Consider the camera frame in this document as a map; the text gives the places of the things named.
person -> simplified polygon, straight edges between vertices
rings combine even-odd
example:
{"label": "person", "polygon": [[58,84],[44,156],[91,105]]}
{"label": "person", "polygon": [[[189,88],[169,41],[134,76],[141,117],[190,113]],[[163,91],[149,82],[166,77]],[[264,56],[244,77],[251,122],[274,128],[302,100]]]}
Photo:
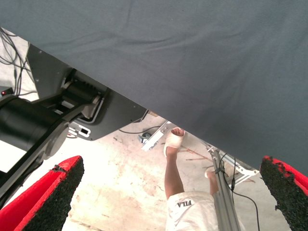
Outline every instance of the person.
{"label": "person", "polygon": [[165,173],[165,192],[167,197],[168,217],[166,231],[217,231],[218,222],[214,199],[218,192],[215,173],[207,171],[210,193],[185,192],[177,167],[177,152],[181,147],[185,131],[174,128],[168,134],[164,147],[167,159]]}

black wire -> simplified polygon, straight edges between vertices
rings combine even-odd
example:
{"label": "black wire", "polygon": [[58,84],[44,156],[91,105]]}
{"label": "black wire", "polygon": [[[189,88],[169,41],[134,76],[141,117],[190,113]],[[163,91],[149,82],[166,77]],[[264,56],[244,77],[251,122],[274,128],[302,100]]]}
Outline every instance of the black wire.
{"label": "black wire", "polygon": [[121,129],[119,129],[120,132],[123,132],[123,133],[126,133],[126,134],[140,134],[140,133],[144,133],[148,130],[151,130],[153,128],[160,128],[160,126],[155,126],[155,127],[151,127],[151,128],[148,128],[147,130],[144,130],[144,131],[141,131],[141,132],[128,132],[128,131],[122,131]]}
{"label": "black wire", "polygon": [[29,92],[24,93],[24,94],[19,94],[19,96],[29,95],[29,94],[32,94],[32,93],[37,93],[37,91],[36,91],[36,90],[34,90],[34,91],[29,91]]}
{"label": "black wire", "polygon": [[24,64],[19,72],[19,77],[17,79],[17,96],[20,96],[20,92],[21,92],[21,84],[22,84],[22,74],[23,74],[23,69],[24,69],[24,66],[26,64],[26,61],[24,61]]}
{"label": "black wire", "polygon": [[[220,162],[219,162],[219,167],[220,167],[220,163],[222,161],[222,159],[226,156],[226,154],[223,155],[223,157],[220,159]],[[235,158],[234,158],[234,169],[233,169],[233,173],[235,173],[235,165],[236,165],[236,162],[235,162]],[[260,231],[260,224],[259,224],[259,212],[258,212],[258,207],[257,207],[257,204],[255,203],[255,201],[253,199],[251,199],[250,197],[248,196],[245,196],[245,195],[242,195],[242,194],[239,194],[237,192],[234,191],[234,188],[233,190],[230,188],[229,184],[227,183],[227,180],[226,180],[226,177],[225,177],[225,172],[223,172],[223,178],[225,180],[225,183],[227,184],[228,188],[231,190],[232,194],[234,193],[235,195],[238,195],[238,196],[241,196],[241,197],[244,197],[244,198],[247,198],[249,200],[251,200],[254,205],[255,205],[255,208],[256,208],[256,214],[257,214],[257,226],[258,226],[258,231]]]}
{"label": "black wire", "polygon": [[[0,27],[0,37],[1,37],[1,40],[2,40],[2,43],[3,43],[3,46],[4,46],[6,53],[11,58],[11,60],[7,60],[7,59],[0,56],[0,63],[5,64],[5,65],[13,65],[14,66],[14,81],[15,81],[14,94],[19,96],[20,92],[21,92],[21,84],[22,84],[21,74],[22,74],[23,70],[26,70],[28,72],[31,81],[34,83],[34,79],[31,76],[31,71],[28,68],[25,67],[26,63],[29,64],[29,62],[28,62],[27,58],[25,58],[25,61],[23,62],[23,59],[18,52],[18,49],[16,48],[13,40],[10,38],[10,37],[13,37],[13,35],[8,34],[1,27]],[[11,55],[11,52],[8,50],[7,44],[9,46],[11,46],[11,48],[14,50],[14,52],[15,52],[14,57]],[[17,75],[16,74],[16,72],[17,72],[16,67],[20,68],[20,74],[19,74],[19,78],[17,80],[16,80],[16,75]]]}
{"label": "black wire", "polygon": [[245,195],[239,194],[239,193],[234,192],[234,191],[233,191],[233,193],[234,193],[235,195],[245,197],[245,198],[247,198],[247,199],[251,200],[251,201],[254,203],[254,205],[255,205],[255,207],[256,207],[258,231],[260,231],[260,224],[259,224],[259,212],[258,212],[258,206],[257,206],[257,204],[255,203],[255,201],[254,201],[253,199],[251,199],[250,197],[248,197],[248,196],[245,196]]}

leg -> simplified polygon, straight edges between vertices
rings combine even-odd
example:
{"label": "leg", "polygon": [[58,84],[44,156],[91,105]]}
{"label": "leg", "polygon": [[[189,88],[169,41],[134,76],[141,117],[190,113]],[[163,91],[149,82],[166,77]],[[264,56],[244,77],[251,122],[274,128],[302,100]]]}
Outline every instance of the leg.
{"label": "leg", "polygon": [[218,192],[218,184],[215,172],[207,172],[207,177],[210,181],[210,194],[213,196],[214,193]]}
{"label": "leg", "polygon": [[[184,130],[177,128],[173,129],[172,133],[177,136],[183,136]],[[184,192],[183,183],[177,167],[177,152],[178,150],[176,148],[167,147],[167,166],[165,173],[165,192],[167,199],[172,195]]]}

gray cloth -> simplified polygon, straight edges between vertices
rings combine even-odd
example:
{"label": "gray cloth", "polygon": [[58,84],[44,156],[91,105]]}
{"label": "gray cloth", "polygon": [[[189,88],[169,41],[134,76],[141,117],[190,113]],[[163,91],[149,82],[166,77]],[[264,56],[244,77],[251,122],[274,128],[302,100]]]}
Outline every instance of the gray cloth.
{"label": "gray cloth", "polygon": [[255,168],[308,175],[308,2],[3,0],[0,25]]}

black cable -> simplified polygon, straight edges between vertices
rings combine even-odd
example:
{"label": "black cable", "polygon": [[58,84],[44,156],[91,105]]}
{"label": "black cable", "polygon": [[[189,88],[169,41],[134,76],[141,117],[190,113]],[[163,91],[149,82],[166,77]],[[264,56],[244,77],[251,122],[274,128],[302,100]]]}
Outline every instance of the black cable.
{"label": "black cable", "polygon": [[[16,94],[18,96],[21,93],[21,84],[22,84],[21,73],[22,73],[23,70],[26,70],[28,72],[31,81],[34,83],[34,79],[31,76],[32,74],[31,74],[30,69],[25,67],[26,63],[29,64],[29,62],[28,62],[27,58],[25,58],[25,61],[23,61],[23,59],[22,59],[21,55],[19,54],[18,49],[16,48],[13,40],[10,38],[10,37],[13,37],[13,35],[8,34],[7,31],[2,29],[1,27],[0,27],[0,37],[1,37],[4,49],[11,59],[11,60],[8,60],[8,59],[5,59],[5,58],[0,56],[0,63],[5,64],[5,65],[13,65],[14,66],[14,82],[15,82],[14,94]],[[7,45],[11,46],[11,48],[15,52],[14,57],[12,56],[11,52],[9,51]],[[17,75],[16,74],[16,72],[17,72],[16,67],[20,68],[20,74],[19,74],[18,79],[16,79],[16,75]]]}
{"label": "black cable", "polygon": [[26,64],[26,61],[24,61],[24,64],[19,72],[19,77],[17,79],[17,96],[20,96],[20,92],[21,92],[21,84],[22,84],[22,74],[23,74],[23,69],[24,69],[24,66]]}
{"label": "black cable", "polygon": [[[225,156],[226,156],[226,154],[224,154],[223,157],[220,159],[219,167],[220,167],[220,163],[221,163],[222,159],[223,159]],[[235,177],[234,177],[234,174],[235,174],[235,166],[236,166],[235,160],[236,160],[236,159],[234,158],[234,169],[233,169],[233,179],[232,179],[232,181],[234,180],[234,185],[235,185]],[[255,201],[254,201],[253,199],[251,199],[250,197],[248,197],[248,196],[245,196],[245,195],[242,195],[242,194],[239,194],[239,193],[235,192],[235,191],[234,191],[235,186],[234,186],[233,189],[230,188],[230,187],[229,187],[229,184],[227,183],[226,177],[225,177],[225,172],[223,172],[223,178],[224,178],[225,183],[227,184],[228,188],[231,190],[232,193],[234,193],[235,195],[238,195],[238,196],[247,198],[247,199],[251,200],[251,201],[254,203],[255,208],[256,208],[256,214],[257,214],[257,226],[258,226],[258,231],[260,231],[259,212],[258,212],[258,207],[257,207],[257,204],[255,203]]]}
{"label": "black cable", "polygon": [[32,94],[32,93],[37,93],[37,91],[36,91],[36,90],[34,90],[34,91],[29,91],[29,92],[24,93],[24,94],[19,94],[19,96],[29,95],[29,94]]}
{"label": "black cable", "polygon": [[126,133],[126,134],[140,134],[140,133],[144,133],[148,130],[151,130],[153,128],[160,128],[160,126],[155,126],[155,127],[151,127],[151,128],[148,128],[147,130],[144,130],[144,131],[141,131],[141,132],[128,132],[128,131],[122,131],[121,129],[119,129],[120,132],[123,132],[123,133]]}

